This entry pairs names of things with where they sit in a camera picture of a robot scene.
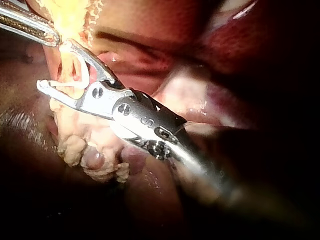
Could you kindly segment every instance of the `surgical forceps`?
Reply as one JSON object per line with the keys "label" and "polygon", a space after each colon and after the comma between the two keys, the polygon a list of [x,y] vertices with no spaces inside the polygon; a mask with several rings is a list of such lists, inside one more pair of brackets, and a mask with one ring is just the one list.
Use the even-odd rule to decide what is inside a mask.
{"label": "surgical forceps", "polygon": [[61,43],[52,22],[8,0],[0,0],[0,28],[48,47],[57,47]]}
{"label": "surgical forceps", "polygon": [[125,88],[117,76],[92,52],[73,39],[61,42],[53,24],[21,7],[0,0],[0,27],[48,47],[64,46],[96,69],[97,80],[73,99],[38,80],[37,89],[83,113],[110,120],[114,133],[124,141],[150,153],[156,159],[175,159],[193,174],[207,180],[215,192],[229,198],[233,182],[214,161],[193,143],[187,134],[183,117],[175,114],[149,95]]}

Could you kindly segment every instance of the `internal organ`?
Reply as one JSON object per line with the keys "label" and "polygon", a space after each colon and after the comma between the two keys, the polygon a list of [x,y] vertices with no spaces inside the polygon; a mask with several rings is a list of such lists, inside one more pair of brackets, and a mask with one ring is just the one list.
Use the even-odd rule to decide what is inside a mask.
{"label": "internal organ", "polygon": [[[120,77],[120,80],[122,80],[126,86],[141,90],[144,90],[143,87],[145,88],[147,86],[147,89],[152,89],[151,92],[159,88],[154,94],[154,97],[172,111],[177,112],[190,121],[238,128],[252,128],[255,126],[255,115],[249,114],[251,111],[246,108],[244,102],[239,101],[239,99],[233,96],[228,90],[214,83],[215,80],[219,79],[208,73],[199,73],[198,71],[203,72],[203,67],[196,66],[192,70],[187,67],[182,70],[185,67],[182,66],[180,70],[177,70],[175,76],[171,75],[166,79],[165,76],[173,70],[173,64],[177,63],[177,58],[173,58],[174,54],[172,53],[176,52],[177,55],[179,55],[181,51],[185,49],[185,46],[188,46],[188,44],[193,41],[197,43],[200,41],[200,44],[205,47],[197,48],[196,50],[191,47],[189,51],[184,51],[184,54],[191,54],[193,58],[205,61],[211,66],[211,70],[213,69],[220,74],[249,73],[249,75],[254,76],[256,73],[249,71],[252,68],[241,68],[243,71],[240,71],[239,68],[232,67],[236,64],[233,65],[231,63],[237,62],[237,56],[241,55],[240,53],[242,53],[242,57],[240,57],[242,66],[248,64],[247,59],[262,59],[263,62],[268,62],[268,55],[259,58],[255,54],[259,53],[260,56],[261,53],[263,53],[261,51],[267,48],[272,52],[272,45],[268,45],[267,41],[259,40],[264,36],[264,33],[261,32],[261,34],[257,34],[258,32],[252,31],[250,28],[252,24],[239,24],[241,22],[247,23],[246,20],[253,18],[255,14],[260,16],[259,11],[267,4],[266,1],[257,1],[250,11],[237,19],[232,19],[232,16],[236,15],[236,12],[234,12],[233,15],[230,15],[230,21],[226,22],[225,25],[221,25],[219,29],[213,30],[211,28],[212,26],[208,25],[207,30],[205,30],[202,35],[197,34],[198,28],[197,21],[195,20],[198,17],[197,13],[200,12],[200,4],[189,0],[182,1],[183,4],[181,2],[179,3],[181,6],[178,10],[179,14],[176,14],[178,6],[176,8],[172,6],[166,8],[166,5],[172,5],[174,4],[173,2],[176,3],[178,1],[168,1],[165,3],[161,1],[161,4],[157,4],[158,1],[152,1],[151,5],[144,5],[145,3],[133,4],[133,2],[130,2],[133,4],[130,5],[129,2],[126,1],[109,2],[103,7],[103,14],[100,16],[99,21],[97,21],[93,34],[95,39],[92,50],[95,53],[107,52],[107,56],[103,54],[100,55],[101,59],[110,65],[111,69],[115,71],[116,75]],[[150,10],[152,14],[148,15],[150,12],[145,11],[146,8]],[[164,24],[163,21],[160,21],[157,24],[154,23],[152,27],[141,27],[148,25],[146,19],[150,18],[150,16],[155,20],[161,20],[165,17],[168,22]],[[251,19],[250,22],[256,23],[256,29],[259,29],[261,21],[257,22]],[[110,32],[113,38],[109,39],[109,35],[104,37],[99,34],[100,30],[108,30],[109,28],[114,30],[114,32]],[[86,39],[79,37],[81,34],[78,32],[76,34],[74,38],[80,40],[80,43],[82,43],[81,39]],[[250,46],[252,51],[247,48],[242,48],[241,46]],[[155,76],[155,73],[159,72],[158,70],[151,72],[149,75],[139,74],[150,70],[150,59],[143,62],[145,64],[143,67],[141,67],[143,64],[138,60],[146,60],[146,58],[137,57],[137,61],[130,61],[125,52],[128,51],[131,53],[132,49],[135,48],[139,48],[144,53],[152,56],[155,56],[155,54],[153,54],[154,50],[159,50],[164,53],[163,55],[165,57],[162,59],[165,59],[165,61],[161,61],[162,63],[165,62],[165,64],[161,65],[164,70],[162,75],[157,75],[153,78],[150,77],[152,75]],[[50,54],[52,50],[46,49],[45,51],[48,61],[51,62],[54,58],[53,55]],[[135,56],[141,56],[141,54],[136,52]],[[52,76],[57,79],[58,65],[62,62],[62,72],[65,74],[61,74],[59,80],[61,82],[74,81],[75,76],[73,69],[76,68],[76,73],[80,73],[81,71],[77,71],[76,64],[66,64],[61,58],[63,58],[63,56],[58,57],[58,60],[54,64],[49,63]],[[68,61],[71,58],[72,57],[69,56],[65,59]],[[124,68],[127,68],[125,74],[123,74],[119,67],[123,63],[127,63],[127,65],[124,65]],[[94,81],[93,74],[91,74],[91,81]],[[106,170],[104,172],[107,175],[105,179],[108,180],[110,174],[115,175],[115,172],[121,168],[121,165],[118,165],[120,164],[120,160],[116,156],[121,151],[123,143],[110,131],[109,123],[107,121],[101,123],[101,120],[97,120],[95,117],[72,111],[53,100],[50,105],[56,115],[55,118],[59,132],[59,152],[64,156],[65,161],[69,165],[74,166],[81,161],[82,154],[88,152],[88,146],[94,147],[97,149],[98,154],[105,155],[104,158],[97,157],[97,161],[103,162],[104,160],[105,162],[110,161],[113,163],[111,165],[114,171],[112,172],[110,169]],[[83,161],[81,165],[85,170],[86,168],[92,168],[90,172],[87,171],[88,174],[93,176],[92,173],[96,172],[100,177],[100,181],[102,181],[103,177],[101,176],[104,173],[100,172],[100,169],[96,169],[100,164],[93,164],[94,167],[90,167],[86,166],[87,161]],[[102,168],[104,169],[106,166],[111,165],[105,163]]]}
{"label": "internal organ", "polygon": [[[161,29],[162,35],[159,36],[160,39],[164,37],[165,39],[162,40],[176,42],[178,45],[188,43],[193,39],[195,33],[195,23],[188,21],[188,19],[191,19],[190,12],[193,13],[191,15],[194,18],[199,9],[197,7],[194,8],[195,3],[193,1],[186,2],[188,4],[184,5],[185,9],[182,8],[182,10],[186,10],[185,12],[188,12],[189,14],[178,15],[178,17],[181,18],[179,19],[179,22],[184,22],[185,25],[179,24],[179,26],[176,27],[175,25],[171,25],[171,28]],[[86,11],[81,10],[83,7],[88,6],[88,4],[85,4],[84,1],[81,2],[81,4],[82,8],[79,7],[80,5],[78,5],[79,8],[75,8],[79,9],[79,11],[75,11],[75,13],[79,14],[71,14],[71,16],[80,19],[79,23],[81,24],[79,24],[78,27],[71,27],[72,25],[68,24],[70,23],[68,20],[65,22],[65,25],[63,25],[64,22],[54,19],[57,18],[57,16],[59,16],[61,13],[73,13],[74,11],[70,10],[70,6],[72,5],[71,3],[67,5],[67,8],[69,8],[68,11],[51,11],[53,12],[51,17],[56,25],[62,24],[56,28],[61,32],[63,39],[71,37],[77,40],[83,46],[90,48],[90,36],[89,34],[84,34],[86,32],[85,28],[88,28],[88,26],[85,27],[83,25],[88,22],[86,20]],[[53,5],[48,4],[42,4],[42,6],[54,8]],[[101,24],[103,24],[103,26],[108,25],[106,24],[108,21],[110,21],[112,24],[115,20],[119,20],[119,15],[114,15],[119,11],[113,9],[112,12],[109,12],[109,9],[112,10],[112,8],[118,7],[119,6],[117,6],[117,3],[113,2],[109,3],[108,7],[104,8],[103,15],[108,17],[101,20]],[[163,17],[163,14],[166,13],[166,11],[163,11],[164,9],[162,9],[162,7],[164,7],[162,4],[161,7],[160,5],[156,4],[149,7],[160,8],[154,9],[154,14],[159,15],[158,17]],[[141,25],[141,23],[139,23],[141,15],[135,15],[135,12],[132,12],[131,17],[137,21],[136,27]],[[114,26],[118,26],[123,31],[128,31],[129,33],[131,31],[137,31],[141,35],[155,35],[155,33],[152,33],[154,26],[152,29],[135,29],[128,28],[129,26],[127,24],[128,19],[124,18],[122,21],[118,21],[117,24],[114,23]],[[161,64],[152,65],[150,64],[150,62],[152,62],[150,59],[153,59],[154,56],[156,56],[154,49],[161,49],[164,47],[155,45],[157,41],[149,42],[149,44],[148,42],[140,42],[140,44],[148,44],[149,46],[151,45],[153,47],[153,50],[144,50],[144,52],[148,52],[149,55],[151,54],[153,58],[137,57],[138,60],[142,61],[130,61],[128,54],[124,54],[123,52],[126,50],[127,53],[132,53],[132,49],[137,48],[137,46],[120,42],[115,48],[115,44],[111,42],[104,42],[103,44],[100,44],[98,37],[95,40],[97,40],[93,49],[95,52],[101,52],[101,49],[99,49],[100,46],[114,50],[114,54],[112,51],[109,51],[107,55],[101,54],[99,56],[104,62],[108,64],[113,63],[110,64],[111,69],[115,71],[115,73],[120,77],[126,86],[133,87],[138,90],[144,90],[143,87],[147,86],[147,89],[152,89],[150,92],[148,92],[149,94],[158,89],[158,91],[153,95],[154,98],[170,108],[172,111],[186,117],[189,121],[205,122],[214,125],[226,125],[239,128],[249,127],[250,118],[248,119],[247,116],[238,114],[236,120],[235,117],[231,117],[231,115],[235,115],[234,112],[231,114],[231,112],[226,111],[226,106],[228,106],[228,109],[232,109],[232,106],[234,106],[236,109],[241,109],[244,104],[236,101],[236,98],[227,90],[212,83],[212,76],[204,67],[199,67],[197,65],[192,67],[181,65],[175,70],[175,73],[164,79],[164,76],[168,75],[169,71],[172,70],[173,64],[177,63],[177,59],[173,58],[172,54],[166,53],[171,52],[172,49],[168,48],[167,51],[160,51],[163,53],[162,56],[164,56],[160,57]],[[50,58],[52,58],[52,56],[49,56],[49,51],[50,50],[47,49],[46,53],[47,59],[50,62]],[[139,52],[136,52],[135,54],[135,56],[141,55],[142,54]],[[70,53],[62,53],[58,59],[61,61],[62,71],[60,75],[57,75],[56,72],[53,73],[53,71],[51,71],[51,73],[53,73],[52,76],[55,79],[64,83],[78,80],[82,81],[82,75],[79,74],[82,72],[81,64],[74,55]],[[118,67],[122,62],[130,63],[127,66],[124,65],[125,67],[128,67],[126,72],[127,78],[121,74],[121,71]],[[150,65],[160,66],[158,69],[155,69],[154,72],[158,72],[159,69],[163,70],[162,76],[155,77],[157,81],[149,81],[150,78],[148,78],[146,74],[138,74],[139,72],[150,70]],[[57,64],[49,64],[49,67],[57,67]],[[92,70],[91,73],[90,81],[92,82],[95,79],[93,76],[94,72]],[[74,87],[62,87],[60,89],[74,98],[80,97],[80,95],[83,93],[83,89],[75,89]],[[112,177],[116,177],[119,182],[125,182],[129,174],[129,166],[127,163],[121,162],[119,159],[119,156],[121,155],[120,152],[125,146],[124,143],[113,134],[107,120],[74,111],[53,99],[50,101],[50,108],[55,113],[55,122],[58,127],[58,152],[67,164],[70,166],[75,166],[80,163],[80,165],[83,167],[83,170],[89,176],[100,182],[108,181]]]}

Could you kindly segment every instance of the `metal surface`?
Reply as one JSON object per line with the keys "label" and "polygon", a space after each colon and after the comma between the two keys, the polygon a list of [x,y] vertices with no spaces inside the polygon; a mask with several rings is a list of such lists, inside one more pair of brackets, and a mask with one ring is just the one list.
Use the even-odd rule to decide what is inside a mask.
{"label": "metal surface", "polygon": [[60,35],[50,21],[8,0],[0,0],[0,28],[48,47],[61,43]]}
{"label": "metal surface", "polygon": [[96,80],[99,82],[107,81],[108,85],[114,89],[124,89],[124,85],[119,81],[117,76],[106,66],[96,55],[91,51],[81,46],[73,39],[66,39],[61,45],[60,50],[66,50],[70,53],[74,53],[80,58],[83,58],[85,62],[90,64],[96,70]]}

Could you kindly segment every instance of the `instrument screw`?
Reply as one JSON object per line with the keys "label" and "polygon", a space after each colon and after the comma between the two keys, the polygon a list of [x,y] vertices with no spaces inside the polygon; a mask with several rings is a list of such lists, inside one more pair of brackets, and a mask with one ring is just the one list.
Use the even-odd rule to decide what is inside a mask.
{"label": "instrument screw", "polygon": [[129,104],[123,103],[118,107],[118,112],[123,114],[124,116],[128,116],[131,109]]}

